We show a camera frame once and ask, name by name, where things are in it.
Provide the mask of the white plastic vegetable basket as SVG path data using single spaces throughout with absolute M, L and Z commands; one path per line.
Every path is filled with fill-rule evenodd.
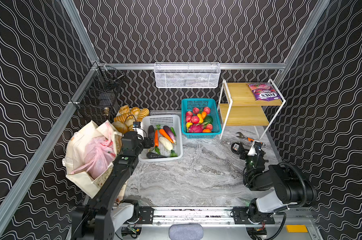
M 154 115 L 143 118 L 141 132 L 154 137 L 154 147 L 139 155 L 140 162 L 178 160 L 183 156 L 181 120 L 177 115 Z

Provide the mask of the pink plastic grocery bag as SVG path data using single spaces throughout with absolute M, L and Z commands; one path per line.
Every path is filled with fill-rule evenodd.
M 115 157 L 112 140 L 104 136 L 92 138 L 85 146 L 84 164 L 74 169 L 71 175 L 86 172 L 95 180 L 108 169 Z

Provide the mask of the cream canvas tote bag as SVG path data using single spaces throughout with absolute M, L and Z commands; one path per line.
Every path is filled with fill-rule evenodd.
M 102 188 L 122 148 L 122 133 L 109 122 L 98 126 L 90 121 L 74 133 L 62 160 L 66 178 L 90 198 Z

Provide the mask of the black tape measure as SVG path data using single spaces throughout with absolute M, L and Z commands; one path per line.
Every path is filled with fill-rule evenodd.
M 238 151 L 242 151 L 242 149 L 243 149 L 242 143 L 233 143 L 231 145 L 231 150 L 235 154 L 237 154 Z

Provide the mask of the purple eggplant left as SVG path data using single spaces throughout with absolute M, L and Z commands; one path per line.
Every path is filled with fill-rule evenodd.
M 148 128 L 148 138 L 151 139 L 153 142 L 155 140 L 155 129 L 154 126 L 150 125 Z

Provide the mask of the purple eggplant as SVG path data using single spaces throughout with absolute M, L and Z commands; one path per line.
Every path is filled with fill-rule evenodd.
M 172 131 L 172 129 L 168 126 L 164 126 L 163 130 L 165 131 L 165 133 L 168 135 L 168 139 L 169 141 L 171 141 L 173 144 L 177 143 L 176 140 L 176 135 L 174 134 L 174 132 Z
M 153 142 L 155 140 L 155 129 L 154 126 L 150 125 L 148 128 L 148 138 L 151 139 Z

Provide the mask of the white green corn cob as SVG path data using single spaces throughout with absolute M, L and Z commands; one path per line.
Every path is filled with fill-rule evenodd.
M 165 147 L 166 150 L 173 150 L 173 144 L 167 138 L 159 137 L 159 142 Z

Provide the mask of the purple eggplant right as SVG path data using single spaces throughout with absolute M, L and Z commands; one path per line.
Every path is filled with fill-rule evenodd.
M 168 139 L 169 141 L 171 141 L 173 144 L 177 143 L 176 140 L 176 135 L 174 134 L 174 132 L 172 131 L 172 129 L 168 126 L 164 126 L 163 130 L 165 131 L 165 133 L 168 135 Z

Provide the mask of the white wooden two-tier shelf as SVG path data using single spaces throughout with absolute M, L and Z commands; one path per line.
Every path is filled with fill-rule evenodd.
M 277 115 L 286 104 L 286 100 L 272 79 L 268 80 L 276 93 L 280 96 L 278 100 L 257 100 L 251 92 L 249 83 L 222 82 L 217 111 L 222 120 L 223 137 L 224 130 L 229 127 L 253 126 L 260 141 L 267 133 Z

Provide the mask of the yellow pepper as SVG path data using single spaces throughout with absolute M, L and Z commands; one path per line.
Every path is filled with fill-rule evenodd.
M 197 114 L 197 117 L 199 118 L 199 123 L 203 123 L 204 119 L 202 118 L 201 114 Z

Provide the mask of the red apple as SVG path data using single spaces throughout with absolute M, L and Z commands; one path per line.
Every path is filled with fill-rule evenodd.
M 192 116 L 190 120 L 193 124 L 198 124 L 200 122 L 200 119 L 198 116 Z

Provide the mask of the teal plastic fruit basket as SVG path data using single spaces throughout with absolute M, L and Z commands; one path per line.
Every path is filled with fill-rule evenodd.
M 222 133 L 222 127 L 213 99 L 183 99 L 182 133 L 188 139 L 213 139 Z

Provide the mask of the orange fruit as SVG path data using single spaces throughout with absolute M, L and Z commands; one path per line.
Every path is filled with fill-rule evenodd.
M 207 112 L 203 111 L 203 112 L 201 113 L 201 116 L 202 116 L 203 119 L 205 119 L 205 117 L 207 116 Z

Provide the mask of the grey foam pad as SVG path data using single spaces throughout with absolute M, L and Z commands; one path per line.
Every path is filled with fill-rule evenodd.
M 203 236 L 203 227 L 199 224 L 172 225 L 169 228 L 171 240 L 201 240 Z

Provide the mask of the metal base rail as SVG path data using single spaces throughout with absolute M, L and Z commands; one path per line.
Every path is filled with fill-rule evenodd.
M 132 204 L 120 204 L 111 212 L 115 229 L 119 227 L 146 226 L 170 227 L 180 224 L 200 224 L 203 227 L 268 227 L 274 226 L 271 214 L 262 220 L 252 221 L 247 207 L 140 207 L 133 216 Z

